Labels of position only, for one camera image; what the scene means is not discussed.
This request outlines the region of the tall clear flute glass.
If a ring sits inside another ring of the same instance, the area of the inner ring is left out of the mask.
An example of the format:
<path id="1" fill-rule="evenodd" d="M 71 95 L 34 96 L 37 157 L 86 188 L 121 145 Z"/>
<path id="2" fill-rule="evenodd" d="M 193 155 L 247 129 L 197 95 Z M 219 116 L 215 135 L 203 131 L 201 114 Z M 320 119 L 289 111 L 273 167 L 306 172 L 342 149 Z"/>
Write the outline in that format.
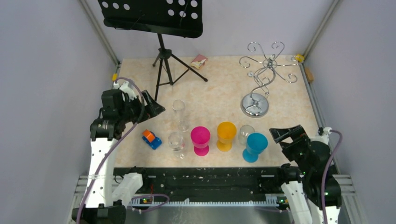
<path id="1" fill-rule="evenodd" d="M 185 116 L 185 103 L 184 101 L 177 99 L 172 103 L 172 109 L 175 113 L 175 119 L 177 122 L 177 127 L 181 132 L 187 132 L 189 130 L 190 124 Z"/>

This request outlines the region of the clear wine glass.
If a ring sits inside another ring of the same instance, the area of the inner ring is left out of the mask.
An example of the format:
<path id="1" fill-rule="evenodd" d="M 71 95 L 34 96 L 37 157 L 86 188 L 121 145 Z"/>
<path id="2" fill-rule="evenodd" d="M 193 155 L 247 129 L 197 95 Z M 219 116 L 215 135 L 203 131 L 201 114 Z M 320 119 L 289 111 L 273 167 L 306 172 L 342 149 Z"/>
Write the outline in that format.
<path id="1" fill-rule="evenodd" d="M 180 132 L 172 132 L 168 136 L 168 145 L 178 159 L 185 158 L 185 139 Z"/>

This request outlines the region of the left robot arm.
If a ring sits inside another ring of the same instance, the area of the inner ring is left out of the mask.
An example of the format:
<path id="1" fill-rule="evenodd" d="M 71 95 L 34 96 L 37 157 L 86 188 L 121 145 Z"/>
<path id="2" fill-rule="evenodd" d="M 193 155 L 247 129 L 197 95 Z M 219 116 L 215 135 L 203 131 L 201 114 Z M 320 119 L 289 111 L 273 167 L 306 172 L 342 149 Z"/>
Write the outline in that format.
<path id="1" fill-rule="evenodd" d="M 72 210 L 77 224 L 123 224 L 126 210 L 136 192 L 144 193 L 150 181 L 139 173 L 129 173 L 113 189 L 116 150 L 131 133 L 128 123 L 137 124 L 165 111 L 143 90 L 133 98 L 122 90 L 107 90 L 101 96 L 102 107 L 90 125 L 91 161 L 87 186 L 80 206 Z"/>

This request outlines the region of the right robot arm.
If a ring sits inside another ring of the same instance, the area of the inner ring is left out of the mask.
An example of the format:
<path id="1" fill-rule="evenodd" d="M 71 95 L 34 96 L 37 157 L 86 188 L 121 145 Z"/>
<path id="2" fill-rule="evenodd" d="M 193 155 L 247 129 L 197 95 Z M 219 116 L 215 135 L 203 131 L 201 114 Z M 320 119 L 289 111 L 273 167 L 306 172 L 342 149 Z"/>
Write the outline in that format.
<path id="1" fill-rule="evenodd" d="M 337 224 L 341 187 L 330 171 L 337 148 L 330 149 L 331 133 L 343 136 L 331 127 L 321 127 L 317 136 L 309 137 L 301 125 L 290 128 L 270 128 L 275 143 L 289 161 L 277 170 L 274 187 L 283 192 L 296 224 Z"/>

